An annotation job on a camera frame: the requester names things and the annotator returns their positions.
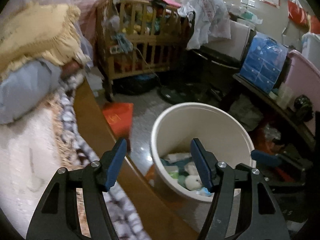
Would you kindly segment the white trash bucket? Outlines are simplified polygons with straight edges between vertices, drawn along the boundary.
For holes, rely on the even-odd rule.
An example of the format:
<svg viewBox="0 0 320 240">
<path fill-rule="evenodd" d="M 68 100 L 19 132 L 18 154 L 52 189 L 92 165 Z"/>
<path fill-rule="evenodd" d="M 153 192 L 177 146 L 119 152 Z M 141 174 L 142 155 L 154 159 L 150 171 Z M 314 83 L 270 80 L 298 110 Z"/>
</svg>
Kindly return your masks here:
<svg viewBox="0 0 320 240">
<path fill-rule="evenodd" d="M 187 102 L 167 108 L 156 119 L 150 139 L 151 155 L 157 175 L 176 194 L 200 203 L 212 197 L 185 189 L 166 171 L 161 158 L 172 153 L 191 153 L 206 188 L 217 178 L 217 163 L 229 167 L 245 164 L 255 167 L 251 158 L 253 142 L 244 127 L 219 108 Z"/>
</svg>

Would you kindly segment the white wrapper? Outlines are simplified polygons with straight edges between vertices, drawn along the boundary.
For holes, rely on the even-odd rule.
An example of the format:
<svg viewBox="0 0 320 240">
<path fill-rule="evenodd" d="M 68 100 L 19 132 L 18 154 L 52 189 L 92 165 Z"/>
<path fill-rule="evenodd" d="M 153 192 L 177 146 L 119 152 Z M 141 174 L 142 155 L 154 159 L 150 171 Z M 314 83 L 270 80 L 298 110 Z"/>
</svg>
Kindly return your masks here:
<svg viewBox="0 0 320 240">
<path fill-rule="evenodd" d="M 187 176 L 185 178 L 185 187 L 189 191 L 195 191 L 202 188 L 202 181 L 197 171 L 196 165 L 193 161 L 187 163 L 184 166 L 185 172 L 187 172 Z"/>
</svg>

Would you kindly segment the blue snack wrapper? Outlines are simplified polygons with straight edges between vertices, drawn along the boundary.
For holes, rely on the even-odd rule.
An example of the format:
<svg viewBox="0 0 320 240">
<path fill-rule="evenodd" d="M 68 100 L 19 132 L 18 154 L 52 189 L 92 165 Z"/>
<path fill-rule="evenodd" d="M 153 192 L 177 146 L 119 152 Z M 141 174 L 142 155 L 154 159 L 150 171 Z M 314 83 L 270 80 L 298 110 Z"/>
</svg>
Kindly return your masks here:
<svg viewBox="0 0 320 240">
<path fill-rule="evenodd" d="M 204 196 L 204 197 L 211 197 L 211 196 L 213 195 L 213 194 L 210 193 L 210 192 L 208 191 L 208 189 L 205 188 L 205 187 L 202 187 L 202 188 L 200 188 L 200 189 L 198 189 L 198 190 L 195 190 L 195 193 L 198 194 L 198 195 L 200 195 L 200 196 Z"/>
</svg>

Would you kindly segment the green towel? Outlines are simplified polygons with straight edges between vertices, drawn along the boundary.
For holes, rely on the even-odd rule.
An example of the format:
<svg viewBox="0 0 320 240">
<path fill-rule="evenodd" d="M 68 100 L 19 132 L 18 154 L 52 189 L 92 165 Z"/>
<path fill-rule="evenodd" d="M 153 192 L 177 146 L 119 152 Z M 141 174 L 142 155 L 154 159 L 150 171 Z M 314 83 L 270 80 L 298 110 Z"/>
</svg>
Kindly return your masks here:
<svg viewBox="0 0 320 240">
<path fill-rule="evenodd" d="M 176 181 L 177 181 L 177 183 L 178 183 L 181 187 L 183 187 L 183 188 L 185 188 L 185 189 L 187 189 L 187 188 L 185 187 L 185 178 L 186 178 L 186 176 L 187 176 L 188 174 L 187 174 L 187 172 L 185 172 L 184 166 L 185 166 L 187 163 L 191 162 L 191 161 L 193 161 L 192 158 L 189 158 L 189 159 L 185 159 L 185 160 L 178 161 L 178 162 L 176 162 L 176 163 L 170 164 L 170 163 L 168 163 L 167 161 L 165 161 L 164 159 L 161 159 L 161 162 L 162 162 L 162 164 L 163 164 L 164 167 L 165 167 L 165 166 L 178 166 L 180 175 L 179 175 L 178 180 L 176 180 Z"/>
</svg>

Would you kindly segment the white green wipes packet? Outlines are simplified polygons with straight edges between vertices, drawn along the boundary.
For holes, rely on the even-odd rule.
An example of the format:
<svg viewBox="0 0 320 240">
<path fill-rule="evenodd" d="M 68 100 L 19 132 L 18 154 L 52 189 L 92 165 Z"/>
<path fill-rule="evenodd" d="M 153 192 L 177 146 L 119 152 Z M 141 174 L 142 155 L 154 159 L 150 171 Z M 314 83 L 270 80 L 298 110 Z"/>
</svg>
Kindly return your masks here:
<svg viewBox="0 0 320 240">
<path fill-rule="evenodd" d="M 178 180 L 180 175 L 178 166 L 165 166 L 164 168 L 172 179 Z"/>
</svg>

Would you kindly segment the white blue medicine box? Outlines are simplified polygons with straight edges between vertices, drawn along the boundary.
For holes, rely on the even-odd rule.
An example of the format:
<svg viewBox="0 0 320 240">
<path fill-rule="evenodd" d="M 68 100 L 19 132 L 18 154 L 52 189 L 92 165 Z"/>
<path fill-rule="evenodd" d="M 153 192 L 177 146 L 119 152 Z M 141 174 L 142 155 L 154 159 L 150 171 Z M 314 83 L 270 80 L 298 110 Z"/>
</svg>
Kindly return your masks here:
<svg viewBox="0 0 320 240">
<path fill-rule="evenodd" d="M 170 164 L 176 163 L 178 161 L 182 161 L 185 159 L 191 158 L 191 153 L 184 152 L 184 153 L 171 153 L 167 154 L 163 157 L 165 161 L 167 161 Z"/>
</svg>

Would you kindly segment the pink plastic tub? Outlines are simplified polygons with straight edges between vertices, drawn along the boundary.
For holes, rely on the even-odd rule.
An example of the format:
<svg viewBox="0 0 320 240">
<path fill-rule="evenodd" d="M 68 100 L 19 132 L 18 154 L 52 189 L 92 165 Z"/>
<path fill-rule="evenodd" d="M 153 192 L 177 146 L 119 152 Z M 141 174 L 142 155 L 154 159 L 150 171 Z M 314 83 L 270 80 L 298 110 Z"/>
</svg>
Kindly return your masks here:
<svg viewBox="0 0 320 240">
<path fill-rule="evenodd" d="M 290 51 L 287 56 L 291 64 L 285 84 L 293 91 L 289 108 L 294 111 L 294 100 L 305 95 L 313 104 L 312 110 L 319 111 L 319 70 L 297 50 Z"/>
</svg>

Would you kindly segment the blue storage box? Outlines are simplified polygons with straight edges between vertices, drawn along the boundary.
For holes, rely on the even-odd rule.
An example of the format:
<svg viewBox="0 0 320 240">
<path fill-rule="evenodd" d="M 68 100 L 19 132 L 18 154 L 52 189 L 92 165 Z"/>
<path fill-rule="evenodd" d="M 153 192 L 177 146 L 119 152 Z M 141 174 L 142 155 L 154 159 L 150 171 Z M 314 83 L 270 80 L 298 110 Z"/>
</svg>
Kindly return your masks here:
<svg viewBox="0 0 320 240">
<path fill-rule="evenodd" d="M 280 76 L 287 53 L 287 47 L 257 32 L 239 75 L 268 94 Z"/>
</svg>

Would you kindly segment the red paper bag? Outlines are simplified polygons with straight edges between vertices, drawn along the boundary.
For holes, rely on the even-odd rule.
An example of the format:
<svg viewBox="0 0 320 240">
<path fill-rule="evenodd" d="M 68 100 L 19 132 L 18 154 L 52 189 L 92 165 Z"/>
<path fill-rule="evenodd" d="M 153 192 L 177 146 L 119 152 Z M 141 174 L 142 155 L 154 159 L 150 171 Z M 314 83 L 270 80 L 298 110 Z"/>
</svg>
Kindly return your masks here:
<svg viewBox="0 0 320 240">
<path fill-rule="evenodd" d="M 120 137 L 129 139 L 133 119 L 132 103 L 105 103 L 102 113 L 117 139 Z"/>
</svg>

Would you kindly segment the grey-blue blanket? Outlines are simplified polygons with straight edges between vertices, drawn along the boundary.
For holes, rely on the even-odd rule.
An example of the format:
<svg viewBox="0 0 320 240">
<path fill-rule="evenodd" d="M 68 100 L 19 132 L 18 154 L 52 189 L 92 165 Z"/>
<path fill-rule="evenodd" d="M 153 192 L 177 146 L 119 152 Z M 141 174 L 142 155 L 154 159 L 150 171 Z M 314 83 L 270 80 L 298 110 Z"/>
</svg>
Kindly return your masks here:
<svg viewBox="0 0 320 240">
<path fill-rule="evenodd" d="M 1 82 L 1 124 L 21 118 L 59 86 L 62 70 L 44 59 L 29 61 Z"/>
</svg>

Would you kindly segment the white plastic bag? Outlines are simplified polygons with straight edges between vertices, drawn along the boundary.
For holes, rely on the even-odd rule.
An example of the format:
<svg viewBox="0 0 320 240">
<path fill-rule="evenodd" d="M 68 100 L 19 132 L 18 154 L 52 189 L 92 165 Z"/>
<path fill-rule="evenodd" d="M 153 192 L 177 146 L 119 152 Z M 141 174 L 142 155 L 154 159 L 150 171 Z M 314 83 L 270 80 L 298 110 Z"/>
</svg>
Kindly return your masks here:
<svg viewBox="0 0 320 240">
<path fill-rule="evenodd" d="M 194 32 L 187 49 L 200 49 L 212 41 L 231 39 L 231 20 L 223 0 L 181 0 L 181 17 L 193 23 Z"/>
</svg>

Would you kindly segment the wooden baby crib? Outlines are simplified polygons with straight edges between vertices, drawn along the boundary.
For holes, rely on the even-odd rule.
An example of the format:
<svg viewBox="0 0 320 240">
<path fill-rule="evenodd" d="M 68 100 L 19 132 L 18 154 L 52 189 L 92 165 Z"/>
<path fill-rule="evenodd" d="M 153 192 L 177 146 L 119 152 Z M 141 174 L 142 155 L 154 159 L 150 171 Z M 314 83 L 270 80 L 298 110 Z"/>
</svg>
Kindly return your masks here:
<svg viewBox="0 0 320 240">
<path fill-rule="evenodd" d="M 100 0 L 95 48 L 105 95 L 117 79 L 169 70 L 189 20 L 164 0 Z"/>
</svg>

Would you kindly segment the yellow knitted blanket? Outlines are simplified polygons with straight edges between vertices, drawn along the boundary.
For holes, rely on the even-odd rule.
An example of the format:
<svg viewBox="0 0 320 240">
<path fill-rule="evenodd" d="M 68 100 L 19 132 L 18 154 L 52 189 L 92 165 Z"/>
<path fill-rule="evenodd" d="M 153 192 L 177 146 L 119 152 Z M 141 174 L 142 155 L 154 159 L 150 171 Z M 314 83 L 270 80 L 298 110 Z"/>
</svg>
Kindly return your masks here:
<svg viewBox="0 0 320 240">
<path fill-rule="evenodd" d="M 59 67 L 72 60 L 88 63 L 75 28 L 80 14 L 71 4 L 29 3 L 7 17 L 1 23 L 1 80 L 37 58 Z"/>
</svg>

